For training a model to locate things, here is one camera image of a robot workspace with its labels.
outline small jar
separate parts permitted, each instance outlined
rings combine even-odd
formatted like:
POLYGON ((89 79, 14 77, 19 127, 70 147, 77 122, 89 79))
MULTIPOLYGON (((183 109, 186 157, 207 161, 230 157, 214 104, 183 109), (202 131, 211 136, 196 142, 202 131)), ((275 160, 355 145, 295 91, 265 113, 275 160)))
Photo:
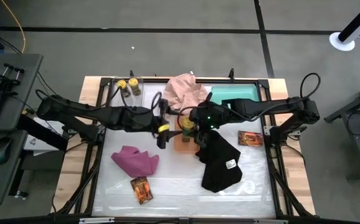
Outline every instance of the small jar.
POLYGON ((123 92, 124 97, 130 96, 130 91, 129 91, 128 87, 126 86, 126 82, 124 80, 119 80, 116 84, 118 85, 118 88, 121 88, 120 91, 123 92))
POLYGON ((135 96, 138 96, 138 95, 141 94, 141 90, 140 90, 140 88, 139 88, 139 86, 138 86, 138 80, 137 80, 137 78, 131 78, 131 79, 129 79, 129 86, 130 86, 131 91, 133 92, 133 94, 134 94, 135 96))
POLYGON ((194 124, 194 122, 190 121, 188 116, 184 117, 181 123, 182 123, 182 129, 183 129, 181 140, 183 142, 189 142, 190 138, 191 138, 190 134, 192 133, 192 130, 194 129, 195 124, 194 124))

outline white plastic sheet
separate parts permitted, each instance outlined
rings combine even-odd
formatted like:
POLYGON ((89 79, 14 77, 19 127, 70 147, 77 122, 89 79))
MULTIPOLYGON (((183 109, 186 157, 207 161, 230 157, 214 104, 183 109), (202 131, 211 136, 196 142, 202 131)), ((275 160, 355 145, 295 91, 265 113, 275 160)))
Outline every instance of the white plastic sheet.
MULTIPOLYGON (((143 106, 150 107, 163 83, 145 83, 143 106)), ((208 91, 212 85, 205 85, 208 91)), ((175 117, 168 117, 171 129, 175 117)), ((226 124, 218 132, 241 152, 238 166, 242 180, 231 187, 213 193, 201 187, 205 164, 194 154, 174 151, 173 140, 166 149, 159 149, 151 133, 126 133, 108 130, 93 205, 93 216, 114 217, 275 217, 264 147, 239 146, 238 130, 262 132, 260 120, 253 123, 226 124), (148 177, 154 199, 140 205, 127 176, 110 158, 124 145, 135 146, 150 156, 159 154, 154 175, 148 177)))

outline wooden table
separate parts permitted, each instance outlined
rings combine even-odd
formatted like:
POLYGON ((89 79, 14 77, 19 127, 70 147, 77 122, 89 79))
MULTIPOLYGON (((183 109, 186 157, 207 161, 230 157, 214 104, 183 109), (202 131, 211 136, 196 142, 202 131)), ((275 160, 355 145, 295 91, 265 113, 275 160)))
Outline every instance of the wooden table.
MULTIPOLYGON (((148 77, 148 78, 168 78, 168 77, 148 77)), ((98 90, 100 86, 101 77, 85 77, 82 91, 80 93, 79 102, 95 105, 97 101, 98 90)), ((280 100, 288 98, 287 86, 285 80, 281 78, 268 79, 270 84, 270 94, 273 100, 280 100)), ((281 125, 291 115, 279 114, 275 116, 277 125, 281 125)), ((72 138, 69 142, 68 148, 78 144, 80 141, 78 136, 72 138)), ((298 141, 288 140, 288 145, 300 151, 298 141)), ((64 163, 62 164, 61 174, 55 192, 54 204, 59 210, 64 206, 66 201, 72 196, 79 185, 82 174, 83 162, 85 160, 86 145, 80 146, 68 152, 65 155, 64 163)), ((291 191, 295 194, 303 206, 312 214, 315 213, 313 201, 306 175, 306 170, 303 164, 303 159, 294 151, 287 147, 282 147, 283 160, 285 165, 285 172, 287 174, 288 185, 291 191)), ((95 151, 92 154, 91 163, 94 161, 95 151)), ((82 211, 85 209, 88 199, 89 189, 86 189, 83 197, 82 211)), ((279 190, 280 204, 283 212, 285 212, 285 201, 283 199, 282 191, 279 190)))

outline gray floor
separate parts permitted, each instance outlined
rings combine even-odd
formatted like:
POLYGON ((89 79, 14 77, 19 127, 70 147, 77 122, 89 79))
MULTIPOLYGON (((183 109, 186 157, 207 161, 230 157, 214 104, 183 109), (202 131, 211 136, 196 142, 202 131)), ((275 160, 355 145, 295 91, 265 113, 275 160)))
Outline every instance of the gray floor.
MULTIPOLYGON (((7 1, 24 26, 144 27, 194 29, 258 29, 252 0, 101 0, 7 1)), ((267 30, 341 30, 360 11, 358 0, 260 0, 267 30)), ((0 4, 0 26, 14 26, 0 4)), ((21 46, 19 32, 0 32, 21 46)), ((27 32, 27 52, 45 56, 40 72, 60 94, 78 99, 85 75, 178 75, 193 71, 200 77, 267 77, 258 34, 138 34, 27 32)), ((327 35, 267 35, 273 71, 285 78, 290 96, 299 94, 301 79, 321 75, 312 96, 321 117, 351 101, 360 90, 360 40, 352 52, 330 46, 327 35)), ((315 80, 306 84, 306 92, 315 80)), ((35 96, 31 106, 37 106, 35 96)), ((360 221, 360 181, 346 182, 359 162, 341 121, 323 120, 302 135, 301 148, 316 213, 324 218, 360 221)), ((31 182, 39 203, 10 200, 21 207, 18 216, 49 212, 56 179, 31 182)), ((1 217, 12 217, 7 207, 1 217)))

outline computer mouse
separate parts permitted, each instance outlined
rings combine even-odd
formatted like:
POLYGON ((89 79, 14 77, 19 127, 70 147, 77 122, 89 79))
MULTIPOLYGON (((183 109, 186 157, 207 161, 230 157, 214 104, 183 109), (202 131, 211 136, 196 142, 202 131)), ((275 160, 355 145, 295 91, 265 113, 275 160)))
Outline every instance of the computer mouse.
POLYGON ((0 164, 5 164, 10 158, 11 138, 3 137, 0 139, 0 164))

